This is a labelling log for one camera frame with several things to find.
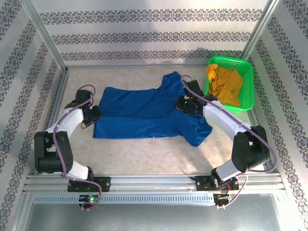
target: beige floor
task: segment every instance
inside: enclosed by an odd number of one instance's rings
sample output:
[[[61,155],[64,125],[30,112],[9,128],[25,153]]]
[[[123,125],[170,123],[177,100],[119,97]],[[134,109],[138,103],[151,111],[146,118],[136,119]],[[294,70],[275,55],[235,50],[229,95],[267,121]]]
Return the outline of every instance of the beige floor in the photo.
[[[64,106],[71,102],[76,90],[84,84],[92,84],[97,92],[94,105],[98,104],[105,87],[126,90],[158,88],[165,74],[178,71],[197,79],[205,88],[205,68],[136,68],[90,69],[70,72],[64,98]],[[237,114],[249,122],[246,112]],[[181,137],[159,139],[108,140],[93,139],[93,126],[78,126],[70,142],[74,159],[92,167],[94,174],[190,174],[210,171],[231,157],[232,141],[214,123],[213,132],[199,146],[192,147]]]

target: metal bar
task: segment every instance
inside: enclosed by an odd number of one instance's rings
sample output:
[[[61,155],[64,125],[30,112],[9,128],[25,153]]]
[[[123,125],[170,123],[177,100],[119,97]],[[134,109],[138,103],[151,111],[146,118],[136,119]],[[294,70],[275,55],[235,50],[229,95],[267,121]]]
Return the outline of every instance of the metal bar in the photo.
[[[37,12],[35,6],[32,3],[32,0],[20,0],[21,5],[27,12],[28,16],[30,17],[32,23],[34,24],[35,28],[39,32],[40,36],[42,37],[44,43],[46,44],[48,50],[52,54],[53,58],[55,59],[56,63],[59,65],[62,71],[67,71],[67,66],[64,63],[64,60],[58,51],[56,45],[54,44],[50,34],[48,33],[39,13]]]
[[[153,193],[197,193],[195,181],[191,177],[196,175],[117,175],[111,177],[110,191],[104,194],[153,194]],[[245,177],[239,177],[241,187]],[[284,190],[282,178],[279,173],[249,174],[248,184],[244,193],[268,193],[270,191]],[[67,192],[68,180],[60,175],[28,176],[23,194],[73,194]]]
[[[257,121],[257,118],[256,118],[254,110],[252,110],[252,109],[248,110],[247,114],[248,114],[248,117],[249,117],[250,124],[252,126],[257,126],[258,125],[258,121]]]
[[[95,177],[111,177],[112,179],[140,179],[140,178],[146,178],[146,179],[152,179],[152,178],[170,178],[170,179],[176,179],[176,178],[190,178],[195,176],[210,176],[211,174],[150,174],[150,175],[95,175]],[[280,177],[280,173],[248,173],[248,176],[256,177]],[[51,178],[58,178],[58,179],[64,179],[61,177],[60,173],[53,173],[53,174],[42,174],[39,176],[27,176],[27,179],[30,178],[45,178],[45,179],[51,179]]]
[[[257,41],[259,40],[261,34],[263,33],[269,19],[271,18],[279,0],[269,0],[266,4],[264,11],[257,22],[253,32],[251,33],[251,36],[249,38],[249,41],[246,43],[246,46],[244,47],[244,50],[241,54],[241,59],[247,60],[254,49]]]
[[[245,178],[239,178],[239,182],[244,182]],[[263,176],[253,176],[251,179],[249,179],[249,182],[281,182],[281,177],[280,176],[270,176],[270,177],[263,177]],[[46,180],[43,178],[28,178],[26,181],[25,185],[33,185],[33,184],[46,184]],[[68,184],[68,180],[61,178],[61,179],[55,179],[51,178],[48,179],[48,184]],[[136,184],[146,184],[146,185],[151,185],[151,184],[160,184],[160,185],[173,185],[173,184],[195,184],[195,181],[190,179],[190,178],[174,178],[172,181],[170,181],[170,178],[148,178],[146,179],[138,179],[138,178],[112,178],[111,185],[119,185],[119,184],[125,184],[125,185],[136,185]]]
[[[152,65],[106,65],[106,66],[68,66],[69,70],[74,69],[131,69],[131,68],[183,68],[183,67],[202,67],[207,64],[152,64]]]
[[[37,195],[34,204],[80,204],[78,195]],[[152,194],[152,195],[111,195],[104,194],[99,204],[196,204],[214,205],[212,193],[185,194]]]
[[[61,79],[61,83],[60,83],[60,87],[56,95],[54,107],[52,109],[51,116],[47,124],[48,128],[51,127],[58,120],[58,115],[61,110],[61,104],[62,104],[65,88],[67,85],[68,77],[69,77],[69,71],[66,72],[65,76]]]
[[[34,197],[30,193],[21,196],[11,231],[24,231],[26,229]]]
[[[15,217],[14,217],[13,224],[12,224],[12,227],[11,227],[11,231],[17,230],[18,222],[21,218],[21,214],[23,212],[23,207],[24,207],[25,201],[26,201],[26,195],[21,195],[19,202],[18,202],[17,209],[16,209],[16,213],[15,213]]]
[[[50,107],[49,107],[49,114],[50,116],[46,118],[46,121],[45,121],[45,125],[44,125],[44,128],[49,128],[50,127],[50,120],[52,119],[53,117],[53,110],[55,108],[55,105],[56,105],[56,97],[57,97],[57,92],[60,90],[61,88],[61,84],[62,84],[62,81],[63,79],[65,78],[65,75],[66,75],[66,72],[63,72],[61,71],[60,74],[59,74],[59,82],[57,83],[57,89],[56,89],[56,92],[54,94],[54,96],[52,97],[52,102],[50,104]]]

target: black bracket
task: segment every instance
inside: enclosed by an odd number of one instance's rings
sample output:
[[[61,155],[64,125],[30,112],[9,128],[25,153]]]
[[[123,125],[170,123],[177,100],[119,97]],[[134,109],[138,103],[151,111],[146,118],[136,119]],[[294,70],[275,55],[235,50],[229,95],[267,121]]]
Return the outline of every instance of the black bracket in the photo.
[[[196,176],[191,178],[195,181],[197,191],[217,191],[217,190],[239,190],[239,184],[236,177],[232,177],[228,183],[222,182],[221,186],[216,186],[211,176]]]
[[[109,192],[110,189],[110,177],[94,177],[94,182],[98,183],[101,188],[102,192],[106,193]],[[98,187],[94,184],[80,182],[76,180],[70,180],[67,187],[68,192],[72,193],[83,193],[83,192],[91,192],[91,193],[98,193]]]
[[[213,194],[213,196],[215,205],[223,206],[229,203],[229,194]]]

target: blue t-shirt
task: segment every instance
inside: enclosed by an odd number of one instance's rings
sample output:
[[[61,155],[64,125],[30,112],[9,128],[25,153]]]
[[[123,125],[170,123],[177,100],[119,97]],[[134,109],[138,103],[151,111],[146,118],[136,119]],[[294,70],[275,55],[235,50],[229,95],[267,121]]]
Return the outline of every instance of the blue t-shirt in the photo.
[[[120,90],[108,87],[99,103],[103,116],[95,123],[93,138],[133,139],[183,136],[199,146],[211,133],[206,120],[175,109],[185,95],[177,72],[165,75],[158,89]]]

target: metal frame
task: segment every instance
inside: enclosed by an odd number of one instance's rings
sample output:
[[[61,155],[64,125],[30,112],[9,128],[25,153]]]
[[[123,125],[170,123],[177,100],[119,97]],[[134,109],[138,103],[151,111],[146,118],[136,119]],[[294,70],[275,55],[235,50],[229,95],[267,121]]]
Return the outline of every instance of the metal frame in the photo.
[[[272,14],[274,13],[274,10],[278,5],[279,1],[280,0],[269,0],[268,3],[266,4],[259,21],[257,22],[248,42],[246,43],[243,49],[241,59],[247,60],[249,58],[252,50],[255,48],[256,43],[261,37],[261,34],[263,33],[268,21],[270,20]]]
[[[206,64],[147,64],[147,65],[106,65],[106,66],[68,66],[73,69],[130,69],[130,68],[183,68],[183,67],[205,67]]]
[[[181,204],[181,205],[215,205],[213,194],[217,191],[197,191],[196,175],[111,175],[110,191],[104,192],[99,204]],[[249,182],[243,194],[285,192],[279,173],[249,174]],[[239,177],[239,187],[245,178]],[[80,195],[89,192],[68,192],[68,180],[61,175],[28,176],[19,201],[12,231],[25,230],[33,204],[79,204]]]
[[[54,44],[50,34],[48,33],[39,13],[37,12],[35,6],[33,5],[32,0],[20,0],[21,5],[27,12],[28,16],[30,17],[33,25],[39,32],[40,36],[42,37],[44,43],[46,44],[48,50],[52,54],[53,58],[55,59],[56,63],[60,67],[60,69],[64,72],[67,71],[67,66],[64,63],[64,60],[58,51],[56,45]]]
[[[252,35],[246,44],[242,59],[247,59],[254,49],[258,39],[266,27],[275,7],[279,0],[269,0],[260,20],[254,28]],[[40,15],[35,9],[31,0],[21,0],[22,6],[31,18],[33,24],[46,43],[49,51],[53,55],[61,70],[66,73],[61,80],[61,84],[55,99],[55,106],[51,112],[48,126],[56,122],[65,87],[67,84],[69,71],[65,65],[57,47],[55,46],[50,34],[48,33]],[[157,65],[154,67],[189,67],[200,65]],[[145,68],[147,66],[122,66],[121,68]],[[82,66],[70,67],[70,69],[82,69]],[[119,66],[103,67],[86,67],[91,68],[119,68]],[[248,116],[252,125],[257,124],[253,111],[248,111]],[[103,193],[100,204],[125,204],[125,203],[142,203],[142,204],[200,204],[213,205],[213,194],[215,192],[197,191],[195,182],[191,177],[196,175],[113,175],[111,177],[110,192]],[[244,178],[240,177],[239,186],[244,183]],[[63,179],[60,175],[38,175],[28,176],[24,185],[21,199],[18,204],[15,218],[13,220],[12,231],[25,230],[28,217],[33,204],[76,204],[78,197],[88,192],[68,192],[68,180]],[[274,195],[285,195],[285,188],[279,173],[267,174],[249,174],[248,183],[242,191],[244,194],[249,193],[274,193]]]

